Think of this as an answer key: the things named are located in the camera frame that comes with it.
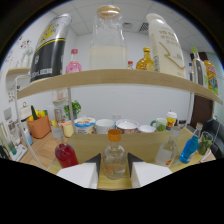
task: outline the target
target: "plastic bottle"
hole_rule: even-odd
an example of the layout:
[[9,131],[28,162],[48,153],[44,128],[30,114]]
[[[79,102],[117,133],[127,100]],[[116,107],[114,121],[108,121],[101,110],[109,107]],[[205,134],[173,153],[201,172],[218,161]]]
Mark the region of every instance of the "plastic bottle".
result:
[[63,130],[58,128],[53,133],[53,137],[57,139],[57,146],[55,148],[55,156],[62,168],[78,165],[78,159],[75,154],[75,150],[71,145],[64,142]]
[[191,139],[189,139],[180,155],[180,161],[182,163],[189,163],[194,156],[196,150],[199,146],[199,138],[201,136],[201,130],[203,125],[201,123],[197,123],[196,130],[193,133]]
[[173,29],[155,13],[146,16],[151,43],[154,71],[186,79],[183,52]]
[[104,173],[109,179],[119,179],[124,175],[127,154],[120,145],[121,130],[110,129],[108,131],[110,145],[103,152]]
[[140,59],[136,64],[136,69],[154,71],[153,61],[150,56],[150,48],[144,47],[144,58]]
[[193,70],[195,75],[195,82],[197,84],[203,85],[205,88],[208,88],[208,77],[207,77],[205,64],[200,59],[197,48],[192,47],[191,49],[194,54],[192,65],[193,65]]
[[173,160],[177,156],[178,148],[176,140],[180,135],[180,127],[174,126],[171,128],[170,137],[167,142],[164,142],[155,157],[154,164],[170,167]]
[[82,71],[82,66],[77,61],[78,49],[71,50],[71,62],[66,66],[66,73]]

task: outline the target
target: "wooden shelf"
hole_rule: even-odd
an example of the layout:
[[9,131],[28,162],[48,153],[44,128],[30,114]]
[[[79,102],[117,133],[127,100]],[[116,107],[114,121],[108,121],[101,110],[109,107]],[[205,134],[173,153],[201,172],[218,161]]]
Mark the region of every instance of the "wooden shelf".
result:
[[58,75],[38,80],[18,92],[21,99],[33,94],[74,86],[95,84],[141,84],[164,86],[192,92],[195,95],[223,104],[222,100],[205,87],[192,81],[160,72],[130,69],[101,69]]
[[15,75],[19,73],[28,73],[30,71],[29,67],[18,67],[18,68],[11,68],[8,70],[7,75]]

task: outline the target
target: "wooden table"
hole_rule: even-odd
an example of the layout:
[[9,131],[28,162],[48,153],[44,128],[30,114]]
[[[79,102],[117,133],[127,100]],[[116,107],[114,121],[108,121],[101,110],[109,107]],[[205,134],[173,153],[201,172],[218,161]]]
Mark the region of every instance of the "wooden table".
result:
[[[141,134],[122,134],[120,144],[124,147],[127,153],[129,152],[147,163],[152,163],[160,145],[169,139],[169,135],[169,131]],[[204,157],[196,152],[190,163],[184,164],[180,162],[179,156],[187,140],[191,137],[192,132],[190,132],[188,129],[184,128],[181,130],[180,136],[177,139],[178,155],[170,166],[170,170],[172,172],[176,172],[190,165],[197,164]],[[104,149],[109,145],[107,135],[74,133],[67,141],[67,143],[74,148],[80,164],[96,156],[98,153],[101,153],[98,189],[121,190],[132,188],[128,162],[126,164],[126,172],[122,178],[118,180],[110,180],[104,175],[102,153]],[[206,159],[206,161],[210,160],[215,160],[215,157],[212,153]],[[48,172],[57,174],[60,169],[60,164],[58,163],[57,159],[54,159],[52,164],[49,166]]]

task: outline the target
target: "white cup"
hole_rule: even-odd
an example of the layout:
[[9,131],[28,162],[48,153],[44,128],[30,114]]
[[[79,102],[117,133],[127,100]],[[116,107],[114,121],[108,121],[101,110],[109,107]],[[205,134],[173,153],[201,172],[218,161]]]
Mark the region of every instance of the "white cup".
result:
[[96,121],[96,133],[107,134],[108,130],[114,128],[114,121],[109,119],[101,119]]

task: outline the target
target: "box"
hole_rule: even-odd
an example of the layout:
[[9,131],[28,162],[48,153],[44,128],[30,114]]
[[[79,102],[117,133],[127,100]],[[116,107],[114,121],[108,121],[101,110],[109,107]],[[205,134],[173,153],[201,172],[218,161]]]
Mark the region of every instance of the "box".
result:
[[45,115],[38,120],[26,121],[30,129],[30,134],[34,138],[43,138],[51,131],[48,115]]

